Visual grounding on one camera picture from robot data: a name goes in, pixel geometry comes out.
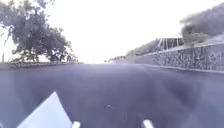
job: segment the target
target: sky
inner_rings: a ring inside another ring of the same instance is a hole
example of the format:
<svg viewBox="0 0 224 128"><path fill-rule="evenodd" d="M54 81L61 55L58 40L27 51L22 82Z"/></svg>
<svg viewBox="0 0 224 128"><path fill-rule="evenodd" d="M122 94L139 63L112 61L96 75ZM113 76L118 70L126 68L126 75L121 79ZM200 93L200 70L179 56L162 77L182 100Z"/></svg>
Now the sky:
<svg viewBox="0 0 224 128"><path fill-rule="evenodd" d="M180 20L224 0L55 0L49 23L62 27L79 61L104 60L155 38L180 34Z"/></svg>

